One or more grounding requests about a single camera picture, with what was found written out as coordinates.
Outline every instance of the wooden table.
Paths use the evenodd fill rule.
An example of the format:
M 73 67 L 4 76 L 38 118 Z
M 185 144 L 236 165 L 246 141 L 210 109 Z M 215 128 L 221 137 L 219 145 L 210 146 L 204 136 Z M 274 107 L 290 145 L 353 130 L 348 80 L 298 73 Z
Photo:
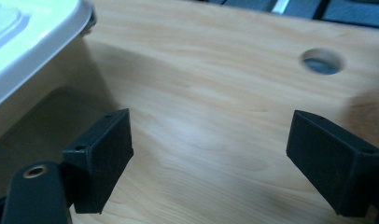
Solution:
M 379 106 L 368 97 L 379 91 L 379 31 L 188 1 L 94 2 L 85 39 L 131 109 L 134 157 L 103 214 L 75 223 L 371 223 L 337 217 L 286 145 L 300 109 L 379 146 L 379 109 L 367 107 Z M 314 48 L 343 70 L 306 69 Z

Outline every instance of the wood grain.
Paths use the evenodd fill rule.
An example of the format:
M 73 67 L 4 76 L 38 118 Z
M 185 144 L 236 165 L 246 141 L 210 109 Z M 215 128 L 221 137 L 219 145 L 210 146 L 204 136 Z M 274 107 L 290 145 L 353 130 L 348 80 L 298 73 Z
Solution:
M 187 1 L 94 2 L 86 40 L 131 109 L 134 157 L 103 214 L 75 223 L 372 223 L 337 217 L 285 150 L 294 109 L 356 131 L 351 102 L 379 90 L 378 31 Z M 339 54 L 343 71 L 307 70 L 313 48 Z

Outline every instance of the metal bar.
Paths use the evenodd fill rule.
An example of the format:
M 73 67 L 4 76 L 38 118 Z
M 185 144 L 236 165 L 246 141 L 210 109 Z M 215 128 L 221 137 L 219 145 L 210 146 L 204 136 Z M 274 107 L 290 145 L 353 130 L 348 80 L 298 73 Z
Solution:
M 277 15 L 283 15 L 288 7 L 288 3 L 289 0 L 277 0 L 271 12 Z

